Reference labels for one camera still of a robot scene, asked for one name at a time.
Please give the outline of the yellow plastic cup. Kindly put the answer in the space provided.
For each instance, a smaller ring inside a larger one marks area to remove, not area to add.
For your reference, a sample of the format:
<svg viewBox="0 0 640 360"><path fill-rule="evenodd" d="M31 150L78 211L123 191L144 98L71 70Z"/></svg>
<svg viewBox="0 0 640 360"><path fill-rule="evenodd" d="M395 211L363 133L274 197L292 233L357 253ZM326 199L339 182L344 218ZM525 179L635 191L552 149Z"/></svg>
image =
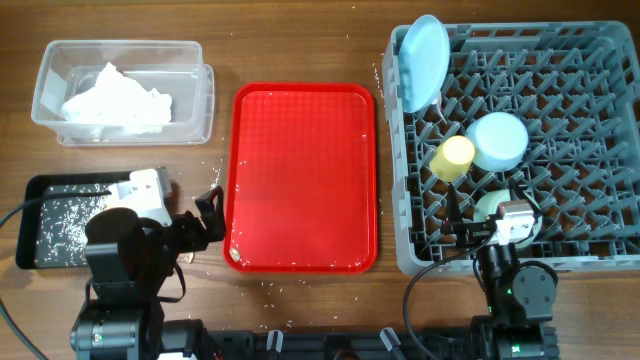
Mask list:
<svg viewBox="0 0 640 360"><path fill-rule="evenodd" d="M468 172L474 157L473 143L464 136L456 135L437 147L429 168L440 180L453 182Z"/></svg>

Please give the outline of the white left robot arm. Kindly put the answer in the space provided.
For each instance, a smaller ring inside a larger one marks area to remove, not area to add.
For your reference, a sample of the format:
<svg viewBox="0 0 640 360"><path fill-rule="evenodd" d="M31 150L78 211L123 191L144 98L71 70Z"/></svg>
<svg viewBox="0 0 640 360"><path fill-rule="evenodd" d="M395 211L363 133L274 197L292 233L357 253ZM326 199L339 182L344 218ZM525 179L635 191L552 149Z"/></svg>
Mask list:
<svg viewBox="0 0 640 360"><path fill-rule="evenodd" d="M79 359L214 359L214 341L200 320L167 321L160 295L165 280L183 274L182 253L224 239L224 191L198 197L198 215L172 215L165 169L134 171L109 186L104 211L85 227L92 277L70 334Z"/></svg>

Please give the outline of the white plastic spoon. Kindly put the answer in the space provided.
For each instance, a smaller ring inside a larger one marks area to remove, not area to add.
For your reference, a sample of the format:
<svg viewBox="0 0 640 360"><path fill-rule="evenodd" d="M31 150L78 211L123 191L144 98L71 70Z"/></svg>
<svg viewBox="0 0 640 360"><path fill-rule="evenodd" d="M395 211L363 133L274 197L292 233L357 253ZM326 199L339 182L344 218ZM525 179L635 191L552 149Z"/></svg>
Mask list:
<svg viewBox="0 0 640 360"><path fill-rule="evenodd" d="M432 100L431 104L436 106L437 108L440 108L442 106L442 94L438 93Z"/></svg>

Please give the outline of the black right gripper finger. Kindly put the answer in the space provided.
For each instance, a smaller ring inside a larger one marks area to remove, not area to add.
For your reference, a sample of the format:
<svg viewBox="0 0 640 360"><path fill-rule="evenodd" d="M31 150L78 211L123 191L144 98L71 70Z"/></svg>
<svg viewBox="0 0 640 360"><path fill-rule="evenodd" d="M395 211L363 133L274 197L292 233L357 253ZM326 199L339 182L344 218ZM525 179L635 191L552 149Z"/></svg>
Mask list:
<svg viewBox="0 0 640 360"><path fill-rule="evenodd" d="M452 184L448 185L445 219L440 226L440 231L444 235L454 235L458 248L469 248L471 246L473 235L463 220L457 201L456 190Z"/></svg>
<svg viewBox="0 0 640 360"><path fill-rule="evenodd" d="M528 205L532 208L534 215L539 215L540 214L539 206L536 205L533 202L533 200L528 195L526 195L524 193L524 191L521 189L521 187L518 185L518 183L514 179L509 179L508 180L508 189L509 189L510 196L511 196L513 201L515 201L515 200L525 200L528 203Z"/></svg>

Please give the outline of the white napkin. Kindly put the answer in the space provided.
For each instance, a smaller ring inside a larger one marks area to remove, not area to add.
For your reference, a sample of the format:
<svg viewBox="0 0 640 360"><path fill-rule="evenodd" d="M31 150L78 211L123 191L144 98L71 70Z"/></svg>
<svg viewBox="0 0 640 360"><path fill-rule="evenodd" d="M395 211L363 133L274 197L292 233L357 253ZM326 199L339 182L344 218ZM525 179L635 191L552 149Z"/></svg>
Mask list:
<svg viewBox="0 0 640 360"><path fill-rule="evenodd" d="M58 115L71 123L125 125L133 132L172 120L173 99L156 88L146 90L108 62L95 85L66 101Z"/></svg>

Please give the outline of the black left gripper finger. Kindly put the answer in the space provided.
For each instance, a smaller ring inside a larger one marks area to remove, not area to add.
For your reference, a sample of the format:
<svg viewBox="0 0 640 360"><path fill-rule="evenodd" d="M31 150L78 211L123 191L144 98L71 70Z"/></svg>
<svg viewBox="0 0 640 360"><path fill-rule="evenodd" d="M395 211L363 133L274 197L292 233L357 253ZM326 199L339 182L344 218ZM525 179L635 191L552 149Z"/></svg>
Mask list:
<svg viewBox="0 0 640 360"><path fill-rule="evenodd" d="M223 241L226 236L224 217L224 190L216 185L207 193L195 199L200 219L212 241Z"/></svg>
<svg viewBox="0 0 640 360"><path fill-rule="evenodd" d="M179 216L179 227L185 234L203 235L206 233L201 220L190 211Z"/></svg>

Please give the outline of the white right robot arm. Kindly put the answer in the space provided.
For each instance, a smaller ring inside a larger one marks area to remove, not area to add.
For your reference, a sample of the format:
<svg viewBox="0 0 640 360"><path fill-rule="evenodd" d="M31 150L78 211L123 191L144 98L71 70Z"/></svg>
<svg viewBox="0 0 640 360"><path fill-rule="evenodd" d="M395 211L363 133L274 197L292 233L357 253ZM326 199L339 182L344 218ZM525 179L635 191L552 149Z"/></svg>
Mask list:
<svg viewBox="0 0 640 360"><path fill-rule="evenodd" d="M285 334L279 330L212 332L219 359L556 359L557 335L549 321L558 275L540 261L519 259L516 245L533 234L541 210L511 181L509 196L480 222L462 218L448 188L441 230L456 238L487 303L487 314L462 328L386 327L372 334Z"/></svg>

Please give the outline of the light blue bowl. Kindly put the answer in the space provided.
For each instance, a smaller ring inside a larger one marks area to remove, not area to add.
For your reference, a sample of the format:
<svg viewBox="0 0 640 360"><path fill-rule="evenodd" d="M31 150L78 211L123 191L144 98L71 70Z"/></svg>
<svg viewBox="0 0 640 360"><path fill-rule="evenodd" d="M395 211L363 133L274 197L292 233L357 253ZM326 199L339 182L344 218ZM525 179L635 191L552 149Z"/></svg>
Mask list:
<svg viewBox="0 0 640 360"><path fill-rule="evenodd" d="M465 137L475 147L473 164L490 172L514 169L529 143L523 122L505 112L489 113L474 121L467 127Z"/></svg>

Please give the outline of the light blue plate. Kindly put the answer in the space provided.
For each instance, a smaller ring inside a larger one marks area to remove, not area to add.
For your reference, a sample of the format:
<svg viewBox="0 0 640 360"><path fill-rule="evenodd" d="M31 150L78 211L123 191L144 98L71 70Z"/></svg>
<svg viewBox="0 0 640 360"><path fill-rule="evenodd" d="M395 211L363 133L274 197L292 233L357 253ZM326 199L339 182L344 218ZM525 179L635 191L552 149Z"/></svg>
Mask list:
<svg viewBox="0 0 640 360"><path fill-rule="evenodd" d="M433 15L418 18L398 53L402 105L406 113L431 105L441 91L450 61L446 28Z"/></svg>

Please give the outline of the mint green bowl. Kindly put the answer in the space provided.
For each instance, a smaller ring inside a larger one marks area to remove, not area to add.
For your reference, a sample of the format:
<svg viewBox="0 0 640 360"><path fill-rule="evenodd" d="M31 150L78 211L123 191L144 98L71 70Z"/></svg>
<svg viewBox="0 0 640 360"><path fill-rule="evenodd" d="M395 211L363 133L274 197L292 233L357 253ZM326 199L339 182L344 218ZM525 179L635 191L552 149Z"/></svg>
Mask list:
<svg viewBox="0 0 640 360"><path fill-rule="evenodd" d="M474 213L473 213L473 221L474 222L484 221L487 216L493 215L496 213L496 210L500 203L511 201L511 200L512 200L512 197L510 195L510 192L507 189L487 192L484 196L482 196L476 202L476 206L474 208ZM531 236L516 243L515 247L518 250L522 250L528 247L531 243L534 242L535 238L539 235L541 228L542 228L542 220L539 219L538 222L535 223L533 226Z"/></svg>

